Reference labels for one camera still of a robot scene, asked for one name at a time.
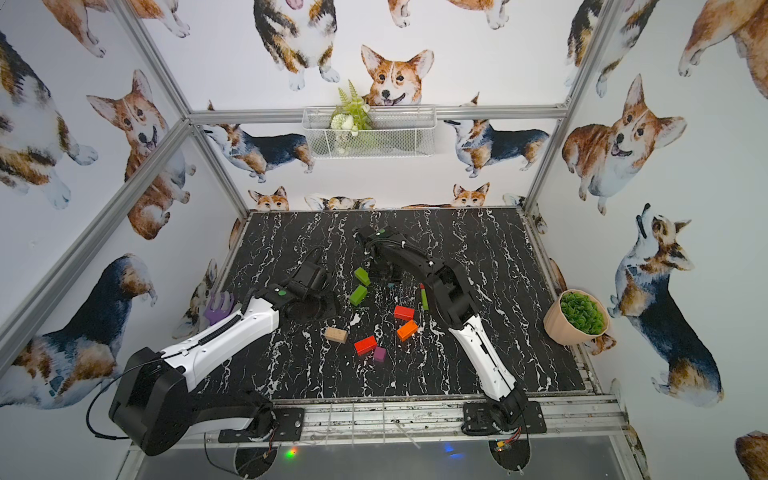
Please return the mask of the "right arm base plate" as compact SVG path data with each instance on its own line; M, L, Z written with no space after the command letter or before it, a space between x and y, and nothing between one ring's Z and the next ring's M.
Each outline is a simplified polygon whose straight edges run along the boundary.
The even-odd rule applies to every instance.
M541 404L529 401L521 412L514 412L515 418L489 402L468 402L462 406L460 430L467 436L495 436L523 433L543 434L548 431Z

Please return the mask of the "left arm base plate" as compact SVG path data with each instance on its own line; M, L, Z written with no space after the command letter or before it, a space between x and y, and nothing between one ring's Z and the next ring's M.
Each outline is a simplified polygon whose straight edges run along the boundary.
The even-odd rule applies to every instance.
M260 412L244 430L221 430L218 442L222 444L296 442L301 439L304 420L303 408L275 408L269 413Z

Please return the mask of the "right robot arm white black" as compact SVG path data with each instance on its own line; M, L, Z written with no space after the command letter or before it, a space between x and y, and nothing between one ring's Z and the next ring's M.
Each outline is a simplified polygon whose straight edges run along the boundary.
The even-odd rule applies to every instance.
M520 381L505 366L485 331L475 290L464 267L436 258L406 236L388 228L359 228L354 238L384 277L407 272L426 290L429 311L457 339L474 367L489 404L491 428L511 432L523 416L528 397Z

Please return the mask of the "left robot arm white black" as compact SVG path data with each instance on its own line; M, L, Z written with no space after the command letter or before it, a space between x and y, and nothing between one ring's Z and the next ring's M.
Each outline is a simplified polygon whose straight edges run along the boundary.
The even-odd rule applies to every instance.
M159 352L135 352L120 378L109 417L146 455L160 455L186 435L217 430L268 437L277 420L269 399L256 391L223 400L195 395L215 369L257 340L291 323L317 318L329 301L325 268L304 261L281 283L252 291L219 323Z

